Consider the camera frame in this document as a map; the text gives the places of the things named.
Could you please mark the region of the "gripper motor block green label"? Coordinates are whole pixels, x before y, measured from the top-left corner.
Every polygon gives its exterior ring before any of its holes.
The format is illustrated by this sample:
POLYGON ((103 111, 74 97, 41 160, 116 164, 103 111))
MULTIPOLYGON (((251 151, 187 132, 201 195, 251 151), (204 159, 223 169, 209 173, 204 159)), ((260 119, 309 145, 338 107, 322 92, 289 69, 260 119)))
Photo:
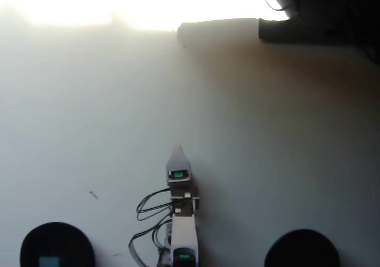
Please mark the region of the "gripper motor block green label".
POLYGON ((200 199, 198 186, 193 180, 191 170, 168 171, 167 185, 172 199, 200 199))

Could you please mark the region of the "white pointed gripper finger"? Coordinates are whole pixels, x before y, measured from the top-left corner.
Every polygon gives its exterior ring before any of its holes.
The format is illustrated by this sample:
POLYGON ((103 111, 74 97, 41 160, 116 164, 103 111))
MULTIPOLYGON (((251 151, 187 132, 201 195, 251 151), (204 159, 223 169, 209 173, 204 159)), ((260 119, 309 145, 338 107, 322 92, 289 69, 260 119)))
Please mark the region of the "white pointed gripper finger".
POLYGON ((167 171, 191 170, 191 164, 181 145, 174 145, 166 163, 167 171))

